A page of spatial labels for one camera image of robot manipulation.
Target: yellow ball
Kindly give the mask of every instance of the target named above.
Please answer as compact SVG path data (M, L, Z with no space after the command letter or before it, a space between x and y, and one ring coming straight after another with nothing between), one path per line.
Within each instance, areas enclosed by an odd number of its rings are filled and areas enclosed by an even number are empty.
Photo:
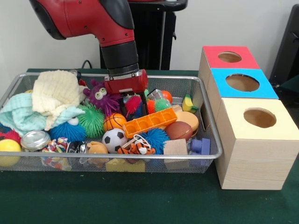
M0 141L1 152L21 152L19 143L11 139ZM19 156L0 156L0 166L11 167L19 161Z

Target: wire mesh basket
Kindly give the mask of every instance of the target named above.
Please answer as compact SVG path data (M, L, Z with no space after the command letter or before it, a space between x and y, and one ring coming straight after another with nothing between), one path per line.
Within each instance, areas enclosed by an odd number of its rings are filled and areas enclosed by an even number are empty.
M25 73L17 76L0 100L0 107L13 96L33 89L39 73ZM90 84L92 78L103 81L105 75L82 74ZM173 105L182 105L185 94L190 94L193 104L200 108L195 115L199 119L196 139L207 138L211 141L210 155L130 155L130 154L71 154L41 152L0 152L0 161L9 163L18 160L9 167L0 170L10 171L77 171L77 172L157 172L157 173L204 173L212 161L222 154L222 145L201 79L181 76L149 76L149 90L154 88L167 90L173 96ZM54 161L55 166L46 165Z

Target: stuffed purple monster toy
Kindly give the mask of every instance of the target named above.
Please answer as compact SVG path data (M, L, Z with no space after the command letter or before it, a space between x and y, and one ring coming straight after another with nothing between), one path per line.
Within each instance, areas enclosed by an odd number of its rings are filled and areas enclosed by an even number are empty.
M110 95L105 89L104 82L99 83L97 80L92 79L91 84L93 89L84 89L83 93L89 99L89 102L94 104L97 109L101 109L106 116L112 113L119 112L120 105L118 100L122 97L120 94Z

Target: light blue cloth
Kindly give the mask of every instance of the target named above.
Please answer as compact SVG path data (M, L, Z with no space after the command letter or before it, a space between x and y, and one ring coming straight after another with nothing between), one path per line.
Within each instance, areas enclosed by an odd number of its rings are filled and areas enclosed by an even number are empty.
M70 106L60 114L53 127L84 113L83 110ZM32 111L31 93L21 93L11 97L0 111L0 123L14 129L20 136L30 131L43 130L46 127L46 120L47 117Z

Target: stuffed tiger toy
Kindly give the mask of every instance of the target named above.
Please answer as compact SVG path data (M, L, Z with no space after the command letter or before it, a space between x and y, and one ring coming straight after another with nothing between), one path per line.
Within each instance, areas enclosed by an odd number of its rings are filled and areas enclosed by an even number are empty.
M140 155L152 155L156 153L154 148L150 148L149 146L137 141L135 143L130 144L129 149L119 148L117 150L118 154L140 154ZM137 159L127 159L129 163L136 163Z

